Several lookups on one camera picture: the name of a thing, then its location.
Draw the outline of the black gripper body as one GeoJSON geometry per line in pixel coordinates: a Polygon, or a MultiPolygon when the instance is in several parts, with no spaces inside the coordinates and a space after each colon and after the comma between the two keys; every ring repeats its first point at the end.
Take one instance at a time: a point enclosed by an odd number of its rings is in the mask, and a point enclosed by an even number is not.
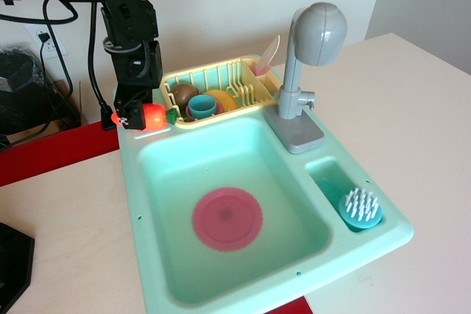
{"type": "Polygon", "coordinates": [[[108,53],[118,80],[114,103],[151,103],[152,91],[159,87],[163,75],[159,42],[143,41],[124,48],[109,40],[108,53]]]}

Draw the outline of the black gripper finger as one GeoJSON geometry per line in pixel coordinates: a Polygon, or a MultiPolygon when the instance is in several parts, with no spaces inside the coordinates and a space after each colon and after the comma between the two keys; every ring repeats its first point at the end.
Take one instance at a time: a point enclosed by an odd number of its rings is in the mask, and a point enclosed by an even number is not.
{"type": "Polygon", "coordinates": [[[144,130],[144,108],[139,100],[125,102],[117,99],[114,102],[113,123],[125,129],[144,130]]]}

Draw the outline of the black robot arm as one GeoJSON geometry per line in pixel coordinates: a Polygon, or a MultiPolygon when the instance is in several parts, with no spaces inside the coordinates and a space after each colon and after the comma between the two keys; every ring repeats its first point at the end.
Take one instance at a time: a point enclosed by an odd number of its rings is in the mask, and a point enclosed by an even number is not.
{"type": "MultiPolygon", "coordinates": [[[[19,0],[2,0],[12,5],[19,0]]],[[[91,86],[101,107],[102,127],[114,126],[112,115],[126,129],[144,130],[146,121],[144,107],[152,103],[152,91],[159,87],[162,76],[160,45],[157,41],[157,17],[155,9],[147,0],[58,0],[72,16],[52,20],[20,18],[2,15],[4,21],[46,26],[69,24],[78,17],[74,2],[91,4],[91,27],[88,45],[88,74],[91,86]],[[96,82],[93,57],[96,39],[96,14],[102,13],[107,30],[103,41],[104,50],[111,56],[118,81],[112,106],[103,99],[96,82]]]]}

